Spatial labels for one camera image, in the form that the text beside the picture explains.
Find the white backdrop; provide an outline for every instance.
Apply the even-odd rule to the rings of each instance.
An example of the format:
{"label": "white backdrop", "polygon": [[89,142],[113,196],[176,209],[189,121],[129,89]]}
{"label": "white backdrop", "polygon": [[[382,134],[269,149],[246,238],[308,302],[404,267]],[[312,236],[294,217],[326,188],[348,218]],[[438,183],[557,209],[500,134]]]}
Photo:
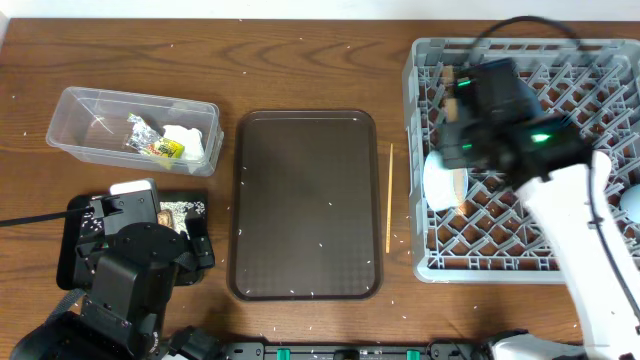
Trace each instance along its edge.
{"label": "white backdrop", "polygon": [[0,0],[7,17],[640,20],[640,0]]}

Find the green led indicator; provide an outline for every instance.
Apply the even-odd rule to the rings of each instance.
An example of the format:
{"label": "green led indicator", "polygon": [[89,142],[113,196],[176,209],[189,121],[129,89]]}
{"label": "green led indicator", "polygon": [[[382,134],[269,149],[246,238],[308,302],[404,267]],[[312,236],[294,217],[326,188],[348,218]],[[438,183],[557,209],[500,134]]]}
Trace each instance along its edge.
{"label": "green led indicator", "polygon": [[551,135],[549,134],[533,134],[531,135],[531,140],[533,140],[533,142],[544,142],[549,140],[550,137]]}

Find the dish rack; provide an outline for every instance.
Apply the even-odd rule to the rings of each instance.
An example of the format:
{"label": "dish rack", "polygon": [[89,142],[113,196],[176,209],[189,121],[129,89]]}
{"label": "dish rack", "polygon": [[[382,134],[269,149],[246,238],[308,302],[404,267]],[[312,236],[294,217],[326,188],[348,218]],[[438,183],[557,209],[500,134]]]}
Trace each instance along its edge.
{"label": "dish rack", "polygon": [[467,197],[459,211],[435,212],[424,197],[424,159],[437,144],[437,126],[446,121],[444,66],[455,70],[504,57],[513,58],[516,73],[536,92],[547,113],[565,115],[568,126],[596,137],[595,148],[611,158],[613,169],[605,190],[609,208],[640,265],[640,224],[627,219],[617,206],[624,190],[640,183],[640,42],[584,40],[577,49],[563,39],[487,38],[470,50],[472,42],[472,38],[418,39],[402,73],[411,246],[418,279],[564,283],[544,234],[505,186],[503,174],[470,169]]}

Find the brown wooden surface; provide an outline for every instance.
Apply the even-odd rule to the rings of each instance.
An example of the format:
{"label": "brown wooden surface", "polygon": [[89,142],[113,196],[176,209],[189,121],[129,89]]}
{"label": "brown wooden surface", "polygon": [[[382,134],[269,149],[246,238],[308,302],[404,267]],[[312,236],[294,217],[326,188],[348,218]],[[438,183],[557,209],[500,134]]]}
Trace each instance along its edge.
{"label": "brown wooden surface", "polygon": [[[563,286],[425,284],[412,273],[402,67],[419,37],[473,36],[489,25],[12,20],[0,53],[0,218],[59,211],[77,194],[150,176],[161,189],[207,188],[218,266],[201,284],[174,290],[165,334],[192,324],[225,340],[262,333],[273,342],[405,343],[479,339],[520,327],[551,340],[577,341],[580,327],[575,327],[577,317]],[[634,23],[574,26],[584,37],[640,38]],[[499,35],[557,36],[528,24]],[[49,121],[68,86],[216,103],[226,136],[215,174],[199,178],[92,165],[49,147]],[[384,256],[381,291],[366,301],[254,304],[234,299],[225,282],[228,262],[222,260],[228,257],[236,123],[257,109],[343,108],[362,109],[375,119],[382,224],[389,143],[394,143],[391,233],[397,238],[392,236],[391,253]],[[62,224],[0,229],[0,358],[7,358],[63,296],[55,283]]]}

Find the transparent plastic box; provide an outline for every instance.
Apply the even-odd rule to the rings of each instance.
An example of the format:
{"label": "transparent plastic box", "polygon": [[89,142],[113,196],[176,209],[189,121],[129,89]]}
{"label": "transparent plastic box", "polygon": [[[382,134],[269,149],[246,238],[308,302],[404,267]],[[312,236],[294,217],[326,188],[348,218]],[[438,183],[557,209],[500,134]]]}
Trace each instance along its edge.
{"label": "transparent plastic box", "polygon": [[[142,155],[127,145],[133,124],[142,117],[160,135],[164,125],[196,128],[202,133],[199,160]],[[47,143],[76,158],[102,165],[210,176],[216,167],[224,133],[214,104],[119,91],[69,87],[62,92],[47,132]]]}

